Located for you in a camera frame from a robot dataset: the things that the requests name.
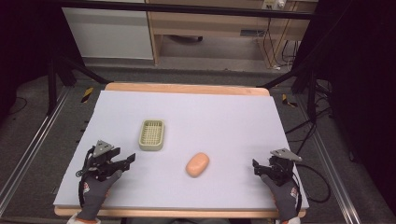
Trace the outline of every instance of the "glove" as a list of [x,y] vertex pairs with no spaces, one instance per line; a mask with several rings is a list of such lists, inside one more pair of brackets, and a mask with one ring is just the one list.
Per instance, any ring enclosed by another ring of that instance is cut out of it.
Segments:
[[279,187],[268,175],[261,175],[260,178],[273,193],[281,222],[297,217],[295,205],[298,191],[294,183],[289,181]]
[[88,176],[84,183],[84,201],[82,210],[77,215],[77,219],[92,221],[95,220],[107,192],[111,186],[121,177],[122,171],[116,171],[109,179],[100,182],[93,176]]

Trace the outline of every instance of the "plastic basket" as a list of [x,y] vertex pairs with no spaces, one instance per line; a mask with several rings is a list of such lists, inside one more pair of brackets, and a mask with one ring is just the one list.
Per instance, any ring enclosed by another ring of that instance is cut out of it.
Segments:
[[157,151],[163,148],[164,128],[161,119],[145,119],[140,130],[140,148],[146,151]]

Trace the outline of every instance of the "black cable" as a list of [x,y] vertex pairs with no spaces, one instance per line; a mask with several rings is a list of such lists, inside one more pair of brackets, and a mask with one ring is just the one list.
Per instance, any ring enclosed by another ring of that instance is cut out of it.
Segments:
[[[311,134],[309,134],[306,138],[307,139],[309,139],[310,137],[312,137],[312,135],[314,135],[314,132],[315,131],[313,131],[313,132],[311,132]],[[304,139],[300,139],[300,140],[290,140],[290,141],[288,141],[289,143],[297,143],[297,142],[303,142],[305,140],[305,138]]]
[[293,52],[293,57],[297,57],[297,51],[298,51],[298,41],[294,41],[294,52]]
[[87,154],[85,155],[85,160],[84,160],[84,165],[82,166],[82,169],[80,171],[76,172],[76,177],[81,177],[81,179],[78,182],[78,200],[79,200],[79,206],[83,207],[85,200],[84,200],[84,184],[85,180],[87,179],[89,173],[87,167],[87,163],[89,160],[90,155],[93,153],[95,147],[92,147],[91,149],[88,150]]
[[285,45],[283,46],[283,49],[282,49],[282,60],[283,60],[283,62],[287,62],[286,60],[285,60],[285,49],[286,49],[286,46],[289,44],[289,40],[286,40],[286,43],[285,43]]
[[303,126],[305,126],[305,124],[309,123],[310,121],[311,121],[311,120],[306,120],[306,121],[304,121],[303,123],[301,123],[301,124],[295,126],[294,128],[292,128],[292,129],[286,131],[285,134],[292,133],[292,132],[296,131],[297,129],[302,128]]
[[327,81],[327,90],[329,93],[332,93],[332,86],[330,84],[330,81]]
[[[350,0],[347,3],[347,6],[345,7],[344,11],[341,13],[341,16],[339,18],[337,18],[336,22],[332,25],[332,27],[330,29],[328,29],[328,31],[326,32],[325,35],[322,36],[322,38],[318,41],[318,43],[310,50],[310,52],[304,57],[304,59],[300,62],[299,66],[296,67],[295,69],[289,71],[287,74],[278,77],[266,84],[263,85],[259,85],[256,86],[257,88],[265,88],[267,90],[273,88],[274,86],[278,85],[280,82],[283,82],[291,77],[299,77],[300,73],[306,73],[307,69],[312,69],[313,66],[318,64],[318,61],[323,60],[322,57],[326,56],[326,49],[323,49],[324,46],[329,46],[329,44],[332,44],[331,40],[334,40],[334,38],[329,38],[329,36],[331,35],[335,35],[334,34],[334,30],[338,24],[338,22],[343,18],[343,16],[347,13],[347,10],[349,9],[349,7],[352,5],[352,2],[354,0]],[[296,87],[296,83],[294,82],[293,84],[293,92],[298,92],[301,90],[298,90],[298,88]]]
[[324,87],[319,85],[318,82],[317,82],[317,91],[319,91],[319,92],[321,92],[323,94],[326,94],[326,95],[330,95],[332,92],[329,91],[329,84],[330,84],[330,82],[327,83],[328,89],[325,89]]
[[317,129],[316,127],[317,127],[317,124],[316,124],[316,123],[313,124],[313,125],[311,126],[311,128],[309,129],[309,132],[308,132],[308,133],[306,134],[306,136],[305,136],[305,139],[303,140],[303,142],[301,143],[300,147],[298,148],[296,155],[299,155],[299,154],[300,154],[300,151],[301,151],[301,149],[303,149],[303,146],[304,146],[306,140],[308,140],[308,138],[309,138],[310,136],[312,136],[312,133],[314,133],[315,130]]
[[332,109],[331,107],[326,107],[325,109],[320,110],[320,111],[317,113],[317,117],[318,117],[318,118],[321,118],[321,117],[320,117],[321,114],[323,114],[324,112],[326,112],[326,111],[328,111],[328,110],[331,110],[331,109]]
[[16,114],[18,112],[21,112],[27,106],[27,100],[25,98],[17,97],[17,99],[23,100],[24,104],[23,104],[23,106],[21,108],[17,109],[16,111],[8,113],[9,115],[13,115],[13,114]]
[[315,105],[317,105],[320,101],[322,101],[322,100],[328,100],[329,98],[327,97],[327,96],[321,96],[321,97],[319,97],[316,101],[315,101]]
[[309,195],[307,195],[307,199],[309,201],[312,201],[314,203],[326,203],[327,201],[329,201],[330,197],[332,196],[332,190],[330,188],[329,182],[327,181],[327,179],[317,170],[315,170],[314,168],[307,166],[307,165],[303,165],[303,164],[296,164],[296,167],[304,167],[312,172],[314,172],[315,174],[317,174],[318,176],[320,176],[320,178],[324,181],[324,183],[327,186],[327,196],[326,198],[319,200],[319,199],[313,199],[311,198]]

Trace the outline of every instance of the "cable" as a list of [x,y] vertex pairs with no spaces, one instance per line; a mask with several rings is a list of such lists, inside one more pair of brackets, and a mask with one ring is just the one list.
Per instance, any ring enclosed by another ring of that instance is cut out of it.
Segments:
[[291,62],[291,65],[293,65],[293,63],[292,63],[292,62],[294,62],[294,60],[292,60],[292,61],[291,61],[290,59],[288,60],[288,71],[291,71],[291,68],[289,67],[289,65],[290,65],[290,62]]
[[317,88],[316,88],[316,90],[319,91],[319,92],[321,92],[321,93],[323,93],[323,94],[325,94],[325,95],[330,95],[330,94],[332,93],[331,91],[329,91],[330,82],[328,82],[327,85],[328,85],[328,89],[326,89],[326,88],[324,88],[323,86],[321,86],[320,84],[318,84],[318,81],[317,81]]
[[324,181],[324,183],[327,186],[327,196],[326,198],[319,200],[319,199],[313,199],[311,198],[308,194],[307,194],[307,199],[309,201],[312,201],[314,203],[326,203],[327,201],[329,201],[330,197],[332,196],[332,190],[330,188],[329,182],[327,181],[327,179],[317,170],[315,170],[314,168],[307,166],[307,165],[303,165],[303,164],[296,164],[296,167],[304,167],[312,172],[314,172],[315,174],[317,174],[318,176],[320,176],[320,178]]
[[[327,56],[327,49],[331,47],[331,44],[333,44],[332,40],[334,40],[337,36],[334,33],[335,28],[337,27],[338,22],[343,18],[343,16],[347,13],[347,10],[349,7],[352,5],[352,2],[355,0],[349,0],[347,3],[347,6],[344,8],[343,12],[341,15],[337,18],[337,20],[332,24],[332,27],[330,29],[327,29],[328,31],[322,35],[322,38],[317,41],[315,46],[310,50],[310,52],[300,61],[299,66],[297,66],[295,69],[291,70],[287,74],[283,75],[282,77],[278,77],[266,84],[256,86],[257,88],[265,88],[265,89],[271,89],[274,86],[278,85],[279,82],[285,81],[291,77],[299,77],[300,73],[306,73],[306,70],[312,70],[315,68],[315,66],[318,65],[320,60],[324,60],[325,57]],[[301,87],[298,87],[296,85],[296,82],[294,82],[293,85],[293,92],[298,92],[301,91]]]
[[322,100],[328,100],[328,97],[327,96],[321,96],[321,97],[319,97],[316,101],[315,101],[315,105],[317,105],[320,101],[322,101]]
[[320,110],[318,113],[317,113],[317,118],[321,118],[321,114],[323,114],[324,112],[326,112],[326,111],[328,111],[328,110],[331,110],[332,108],[331,107],[326,107],[325,109],[322,109],[322,110]]
[[266,32],[266,34],[268,34],[268,37],[270,38],[271,49],[272,49],[272,52],[273,52],[273,54],[274,54],[274,60],[275,60],[275,62],[278,64],[278,66],[285,66],[286,64],[279,63],[279,62],[276,60],[276,54],[275,54],[275,51],[274,51],[274,45],[273,45],[273,43],[272,43],[272,38],[271,38],[270,26],[271,26],[271,18],[268,18],[268,27],[267,27],[267,32]]
[[286,131],[285,134],[292,133],[292,132],[296,131],[297,129],[302,128],[305,124],[309,123],[310,121],[311,121],[310,119],[304,121],[303,123],[297,125],[296,127],[294,127],[294,128],[292,128],[292,129]]
[[286,46],[289,44],[289,40],[286,40],[286,43],[285,43],[285,45],[283,46],[283,49],[282,49],[282,60],[283,60],[283,62],[286,62],[286,60],[285,60],[285,49],[286,49]]
[[264,35],[264,32],[265,32],[265,31],[259,32],[259,28],[260,28],[260,26],[259,26],[259,17],[258,17],[258,18],[256,18],[256,38],[257,38],[256,41],[257,42],[258,42],[260,35]]
[[[313,131],[313,132],[311,132],[311,134],[309,134],[306,138],[307,139],[309,139],[310,137],[312,137],[312,135],[314,135],[314,132],[315,131]],[[300,140],[290,140],[290,141],[288,141],[289,143],[297,143],[297,142],[303,142],[305,140],[305,138],[304,139],[300,139]]]
[[257,37],[257,38],[260,37],[260,33],[263,33],[262,49],[264,50],[265,56],[266,56],[266,58],[267,58],[267,60],[268,60],[268,64],[271,65],[270,57],[268,56],[268,52],[267,52],[267,50],[265,49],[265,37],[267,36],[267,32],[268,32],[268,30],[269,30],[269,27],[267,27],[267,30],[266,30],[266,31],[259,32],[259,18],[257,18],[257,20],[256,20],[256,27],[257,27],[257,29],[256,29],[256,37]]
[[16,114],[16,113],[18,113],[18,112],[21,112],[21,111],[27,106],[27,100],[26,100],[25,98],[17,97],[17,99],[23,100],[23,101],[24,101],[24,104],[23,104],[23,106],[22,106],[20,109],[14,111],[14,112],[8,113],[9,115],[13,115],[13,114]]
[[300,46],[299,46],[299,44],[298,44],[298,41],[294,41],[294,52],[293,52],[293,57],[295,58],[295,57],[297,57],[297,51],[298,51],[298,48],[299,48]]
[[305,139],[303,140],[303,142],[301,143],[300,147],[298,148],[296,155],[299,155],[299,154],[300,154],[301,149],[303,149],[303,146],[304,146],[306,140],[308,140],[308,138],[309,138],[310,136],[312,136],[312,133],[314,133],[316,129],[317,129],[317,124],[315,123],[315,124],[313,124],[313,125],[311,126],[311,128],[309,129],[309,132],[306,134]]

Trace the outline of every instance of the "gray floor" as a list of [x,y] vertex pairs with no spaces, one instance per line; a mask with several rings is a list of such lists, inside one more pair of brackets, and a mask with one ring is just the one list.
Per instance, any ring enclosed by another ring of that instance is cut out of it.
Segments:
[[[132,63],[128,67],[130,68],[92,67],[92,70],[103,77],[119,81],[244,86],[264,84],[288,71],[287,65],[282,66],[280,70],[266,68],[253,38],[204,37],[203,42],[196,42],[174,36],[165,38],[162,57],[158,65]],[[59,115],[57,122],[46,136],[47,139],[60,139],[57,140],[56,149],[62,151],[62,157],[58,151],[54,150],[53,143],[45,141],[42,144],[6,211],[3,211],[3,218],[18,219],[25,223],[64,222],[63,219],[60,220],[53,214],[51,203],[54,194],[52,190],[62,180],[59,174],[66,168],[67,161],[73,155],[73,149],[76,148],[78,139],[83,135],[81,130],[87,125],[85,121],[89,120],[92,113],[94,99],[98,97],[99,90],[103,88],[85,76],[77,75],[77,78],[78,84],[71,90],[71,96],[66,102],[63,113]],[[288,80],[271,90],[285,131],[304,121],[301,109],[304,104],[300,107],[282,104],[281,94],[290,93],[291,82],[292,80]],[[85,89],[90,86],[95,87],[91,100],[87,104],[76,104]],[[18,95],[21,98],[17,100],[11,111],[23,109],[10,115],[0,129],[0,150],[4,155],[2,160],[10,161],[7,164],[3,162],[0,164],[3,171],[0,173],[2,186],[5,185],[13,171],[12,168],[17,165],[44,119],[47,110],[46,79],[43,77],[23,84]],[[325,101],[321,101],[318,105],[318,110],[328,106]],[[75,124],[70,124],[69,120],[71,119],[76,121]],[[305,127],[298,132],[288,134],[288,139],[290,141],[302,139],[307,130]],[[329,116],[318,120],[317,132],[346,185],[361,222],[396,223],[395,216],[386,207],[364,167],[348,160],[348,151],[343,138]],[[290,142],[290,149],[295,151],[300,144],[301,142]],[[325,174],[316,150],[315,142],[310,139],[302,150],[302,156],[306,159],[304,160],[305,164],[309,164]],[[317,176],[315,177],[304,170],[299,171],[304,187],[309,190],[312,198],[322,198],[326,195],[325,186]],[[26,208],[23,201],[29,202],[30,207]],[[334,194],[327,203],[310,203],[310,206],[307,216],[303,219],[306,223],[345,223],[339,202]],[[252,223],[266,223],[266,220],[255,219],[252,220]]]

